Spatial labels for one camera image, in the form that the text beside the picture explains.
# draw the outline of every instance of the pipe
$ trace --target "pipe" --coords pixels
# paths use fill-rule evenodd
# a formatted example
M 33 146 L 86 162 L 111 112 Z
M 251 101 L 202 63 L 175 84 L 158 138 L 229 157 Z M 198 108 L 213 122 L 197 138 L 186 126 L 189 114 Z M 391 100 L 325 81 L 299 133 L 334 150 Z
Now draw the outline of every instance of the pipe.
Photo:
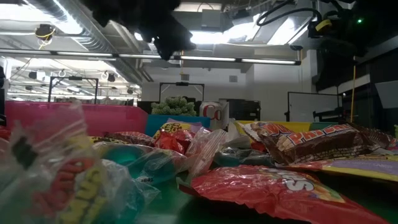
M 90 38 L 75 38 L 79 44 L 84 46 L 90 52 L 115 53 L 117 50 L 111 45 L 109 40 L 98 29 L 96 24 L 83 11 L 84 6 L 76 0 L 23 0 L 28 5 L 35 7 L 45 14 L 56 19 L 55 24 L 58 27 L 78 30 L 83 32 L 84 36 Z M 129 65 L 124 59 L 118 58 L 114 62 L 106 62 L 118 69 L 128 82 L 142 83 L 142 77 Z

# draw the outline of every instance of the ceiling light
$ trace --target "ceiling light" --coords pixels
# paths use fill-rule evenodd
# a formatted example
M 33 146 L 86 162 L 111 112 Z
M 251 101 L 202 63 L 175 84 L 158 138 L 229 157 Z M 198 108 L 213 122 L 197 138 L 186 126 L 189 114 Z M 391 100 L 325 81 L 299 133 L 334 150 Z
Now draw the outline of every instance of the ceiling light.
M 79 93 L 80 92 L 80 89 L 76 88 L 76 87 L 67 87 L 67 90 L 70 90 L 70 91 L 72 91 L 74 93 Z
M 50 55 L 51 52 L 48 50 L 18 50 L 18 49 L 0 49 L 0 53 L 9 54 L 36 54 L 36 55 Z
M 20 98 L 20 97 L 15 97 L 15 98 L 11 98 L 12 100 L 15 100 L 15 101 L 24 101 L 24 99 L 22 99 L 22 98 Z
M 284 45 L 286 44 L 295 34 L 295 24 L 291 17 L 288 17 L 286 21 L 278 28 L 271 40 L 268 41 L 268 45 Z
M 295 61 L 284 61 L 284 60 L 267 60 L 267 59 L 242 59 L 244 63 L 264 63 L 274 65 L 295 65 Z
M 109 61 L 109 62 L 114 62 L 117 59 L 116 58 L 98 58 L 98 57 L 89 57 L 87 60 L 96 60 L 96 61 Z
M 218 3 L 183 2 L 174 11 L 177 12 L 202 12 L 203 9 L 221 10 L 222 5 Z
M 159 55 L 120 54 L 119 56 L 126 58 L 162 59 Z
M 112 54 L 89 52 L 58 52 L 59 55 L 86 56 L 86 57 L 112 57 Z
M 142 38 L 141 34 L 139 34 L 139 33 L 134 33 L 134 36 L 135 36 L 136 39 L 139 40 L 139 41 L 144 40 L 144 39 Z
M 221 32 L 191 31 L 191 42 L 194 44 L 225 44 L 229 38 Z
M 235 62 L 235 58 L 221 58 L 221 57 L 196 57 L 196 56 L 181 56 L 182 60 L 206 60 L 214 62 Z

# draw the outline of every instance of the black cable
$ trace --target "black cable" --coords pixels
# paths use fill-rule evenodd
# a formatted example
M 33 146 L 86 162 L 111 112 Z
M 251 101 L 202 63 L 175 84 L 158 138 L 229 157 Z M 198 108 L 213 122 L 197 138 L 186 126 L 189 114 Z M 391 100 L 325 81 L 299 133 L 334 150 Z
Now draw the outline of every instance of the black cable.
M 205 3 L 205 4 L 206 4 L 206 5 L 208 5 L 208 6 L 210 6 L 210 7 L 211 7 L 211 9 L 212 9 L 212 10 L 214 10 L 214 8 L 213 8 L 213 6 L 211 6 L 211 4 L 208 4 L 207 2 L 202 2 L 202 3 L 200 3 L 200 5 L 199 5 L 199 7 L 198 7 L 198 10 L 197 10 L 197 12 L 199 12 L 200 6 L 202 6 L 202 5 L 203 5 L 203 3 Z
M 338 12 L 343 12 L 344 9 L 342 6 L 340 6 L 340 4 L 338 4 L 338 2 L 336 0 L 331 0 L 330 3 L 336 7 Z
M 278 9 L 280 9 L 280 8 L 282 8 L 282 7 L 284 7 L 287 4 L 292 3 L 292 2 L 293 2 L 293 0 L 288 0 L 288 1 L 282 2 L 279 5 L 277 5 L 274 8 L 272 8 L 271 10 L 267 11 L 266 13 L 264 13 L 264 15 L 260 16 L 259 19 L 257 20 L 257 26 L 264 26 L 264 25 L 261 25 L 260 21 L 262 21 L 263 19 L 265 19 L 266 17 L 271 15 L 271 13 L 275 12 L 276 10 L 278 10 Z
M 321 22 L 321 21 L 322 21 L 322 15 L 321 15 L 321 13 L 318 12 L 316 9 L 312 9 L 312 8 L 301 8 L 301 9 L 294 9 L 294 10 L 291 10 L 291 11 L 289 11 L 289 12 L 285 12 L 285 13 L 279 15 L 279 16 L 276 16 L 276 17 L 270 19 L 269 21 L 264 21 L 263 23 L 260 23 L 260 21 L 264 18 L 263 16 L 265 16 L 265 15 L 267 14 L 267 13 L 265 13 L 263 16 L 261 16 L 261 17 L 257 20 L 257 26 L 265 26 L 265 25 L 270 24 L 271 22 L 274 22 L 274 21 L 276 21 L 276 20 L 282 18 L 282 17 L 288 16 L 288 15 L 293 14 L 293 13 L 296 13 L 296 12 L 305 12 L 305 11 L 313 12 L 313 13 L 316 15 L 316 17 L 317 17 L 318 22 Z

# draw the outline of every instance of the ceiling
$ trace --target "ceiling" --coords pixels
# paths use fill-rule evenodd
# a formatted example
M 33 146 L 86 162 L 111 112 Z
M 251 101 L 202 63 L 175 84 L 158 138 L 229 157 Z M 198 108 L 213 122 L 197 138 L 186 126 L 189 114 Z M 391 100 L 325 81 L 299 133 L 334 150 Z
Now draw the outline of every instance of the ceiling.
M 16 4 L 2 4 L 0 7 L 0 48 L 9 49 L 30 49 L 37 50 L 42 45 L 42 42 L 36 38 L 32 33 L 40 24 L 51 24 L 58 28 L 57 33 L 54 35 L 50 44 L 43 46 L 44 50 L 58 50 L 58 51 L 74 51 L 74 52 L 87 52 L 88 49 L 84 41 L 100 40 L 101 43 L 107 47 L 102 52 L 113 53 L 152 53 L 156 54 L 156 49 L 153 44 L 147 44 L 138 40 L 131 34 L 125 27 L 110 22 L 106 27 L 101 27 L 95 20 L 92 19 L 91 13 L 87 8 L 82 7 L 78 0 L 58 0 L 61 5 L 64 5 L 66 12 L 70 12 L 70 18 L 73 19 L 72 25 L 83 27 L 84 34 L 79 31 L 74 31 L 73 26 L 65 26 L 68 23 L 61 23 L 56 20 L 56 17 L 45 14 L 39 9 L 32 9 L 28 5 L 18 6 Z M 184 52 L 184 55 L 200 55 L 200 56 L 215 56 L 215 57 L 246 57 L 246 58 L 273 58 L 296 60 L 297 53 L 290 49 L 288 45 L 275 45 L 270 46 L 267 43 L 277 32 L 278 28 L 286 23 L 288 19 L 294 23 L 296 29 L 301 23 L 309 17 L 308 14 L 295 14 L 294 17 L 281 19 L 265 27 L 258 27 L 254 25 L 254 21 L 258 18 L 259 14 L 270 7 L 270 1 L 267 4 L 260 3 L 265 0 L 250 1 L 222 1 L 222 0 L 208 0 L 203 1 L 201 5 L 198 1 L 183 1 L 182 8 L 186 11 L 177 10 L 174 16 L 185 25 L 190 31 L 203 33 L 201 30 L 201 23 L 203 19 L 202 9 L 209 9 L 206 4 L 216 4 L 222 10 L 223 24 L 220 27 L 219 33 L 222 36 L 228 35 L 229 39 L 217 44 L 197 44 L 197 49 L 189 52 Z M 239 9 L 245 9 L 251 6 L 252 9 L 248 10 L 250 17 L 253 21 L 240 26 L 233 26 L 231 18 L 234 13 Z M 284 11 L 294 9 L 295 7 L 304 7 L 303 5 L 287 6 Z M 269 16 L 272 18 L 282 13 L 280 11 L 274 15 Z M 150 67 L 160 68 L 173 68 L 181 67 L 180 61 L 165 62 L 163 60 L 137 60 L 137 59 L 123 59 L 121 62 L 112 61 L 99 61 L 95 58 L 87 60 L 87 58 L 76 58 L 76 60 L 66 59 L 46 59 L 46 58 L 20 58 L 8 57 L 8 63 L 13 64 L 12 74 L 15 75 L 11 78 L 11 92 L 27 93 L 29 90 L 25 89 L 24 83 L 34 84 L 35 91 L 46 93 L 46 88 L 38 85 L 49 84 L 49 77 L 57 75 L 60 72 L 66 72 L 66 76 L 81 76 L 87 78 L 98 78 L 99 85 L 103 88 L 107 86 L 114 86 L 116 90 L 102 89 L 99 95 L 122 95 L 124 96 L 128 86 L 141 85 L 142 82 L 153 82 L 154 80 L 150 73 L 147 72 Z M 242 73 L 251 66 L 245 63 L 226 63 L 226 62 L 202 62 L 202 61 L 185 61 L 184 67 L 190 68 L 235 68 L 240 69 Z M 37 71 L 40 74 L 45 74 L 47 78 L 43 80 L 33 80 L 29 78 L 29 72 Z M 114 83 L 108 83 L 104 79 L 105 72 L 115 73 L 116 80 Z M 91 86 L 92 83 L 84 82 L 84 84 L 74 82 L 71 80 L 64 80 L 64 83 L 70 86 Z M 59 87 L 54 89 L 54 93 L 62 94 L 66 91 L 66 87 Z M 141 92 L 138 88 L 134 89 L 134 97 L 139 98 Z M 85 94 L 91 95 L 94 93 L 93 88 L 87 88 Z

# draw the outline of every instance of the candy bag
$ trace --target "candy bag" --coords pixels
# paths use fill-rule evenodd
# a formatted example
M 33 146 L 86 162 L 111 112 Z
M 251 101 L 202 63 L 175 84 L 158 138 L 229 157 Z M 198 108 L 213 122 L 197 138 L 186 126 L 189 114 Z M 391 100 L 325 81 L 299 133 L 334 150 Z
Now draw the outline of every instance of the candy bag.
M 127 131 L 120 133 L 106 133 L 105 137 L 113 138 L 120 141 L 128 142 L 128 144 L 139 144 L 143 146 L 154 147 L 154 139 L 146 134 L 139 133 L 137 131 Z
M 194 123 L 194 124 L 190 124 L 190 123 L 165 123 L 162 125 L 162 127 L 160 127 L 160 129 L 155 133 L 154 135 L 154 139 L 157 139 L 160 136 L 161 131 L 165 131 L 167 133 L 174 133 L 177 130 L 181 129 L 181 130 L 188 130 L 188 131 L 192 131 L 193 133 L 196 133 L 199 129 L 201 128 L 201 123 Z
M 294 164 L 287 168 L 293 170 L 320 170 L 398 182 L 398 156 L 362 155 L 358 157 L 343 157 L 326 161 Z
M 186 157 L 173 150 L 154 149 L 126 164 L 132 178 L 147 184 L 158 184 L 188 169 Z
M 101 158 L 126 166 L 139 182 L 158 184 L 188 169 L 187 158 L 172 150 L 141 145 L 97 143 L 94 150 Z
M 191 186 L 210 200 L 245 204 L 258 213 L 310 223 L 388 223 L 317 179 L 263 166 L 221 167 Z
M 201 153 L 203 146 L 209 141 L 207 136 L 211 133 L 211 131 L 207 128 L 201 128 L 192 139 L 191 144 L 185 152 L 187 157 L 191 157 Z
M 146 205 L 160 193 L 154 187 L 130 177 L 126 167 L 103 159 L 108 180 L 113 183 L 109 194 L 109 203 L 99 215 L 97 223 L 124 224 L 132 221 Z
M 141 156 L 154 150 L 153 147 L 129 144 L 116 144 L 99 142 L 93 145 L 93 149 L 102 159 L 114 161 L 117 164 L 126 165 L 137 160 Z
M 279 164 L 298 164 L 346 156 L 369 154 L 373 143 L 350 125 L 341 124 L 306 133 L 261 135 L 271 156 Z
M 239 165 L 274 166 L 272 158 L 268 153 L 253 149 L 236 149 L 231 147 L 216 152 L 214 161 L 221 167 L 236 167 Z
M 98 218 L 112 183 L 90 148 L 79 104 L 33 126 L 17 125 L 10 146 L 5 166 L 11 169 L 1 175 L 13 178 L 1 178 L 2 223 L 92 223 Z
M 116 143 L 116 144 L 128 144 L 127 141 L 121 141 L 118 139 L 113 139 L 113 138 L 104 138 L 104 137 L 98 137 L 98 136 L 90 136 L 88 137 L 90 142 L 92 144 L 98 143 L 98 142 L 111 142 L 111 143 Z
M 387 150 L 392 151 L 394 154 L 398 154 L 398 140 L 397 139 L 391 140 Z
M 160 149 L 170 149 L 178 153 L 185 154 L 184 147 L 177 141 L 177 139 L 170 133 L 165 131 L 160 132 L 160 136 L 155 141 L 155 147 Z
M 238 123 L 253 140 L 261 142 L 261 136 L 279 136 L 280 134 L 291 134 L 293 131 L 289 130 L 281 124 L 267 123 L 256 121 L 249 124 Z
M 181 144 L 183 152 L 185 153 L 189 145 L 191 145 L 192 139 L 195 137 L 195 133 L 188 130 L 178 130 L 174 132 L 172 136 Z
M 366 137 L 368 137 L 375 144 L 374 149 L 377 149 L 379 147 L 387 149 L 388 146 L 390 145 L 391 140 L 393 140 L 394 138 L 391 135 L 383 133 L 382 131 L 377 129 L 365 128 L 354 123 L 348 123 L 348 125 L 357 129 L 358 131 L 363 133 Z
M 217 129 L 210 134 L 203 136 L 205 141 L 199 141 L 195 144 L 200 144 L 203 147 L 199 154 L 195 155 L 196 159 L 193 165 L 189 168 L 187 182 L 189 183 L 194 177 L 204 174 L 210 168 L 215 153 L 221 149 L 226 142 L 227 132 L 222 129 Z

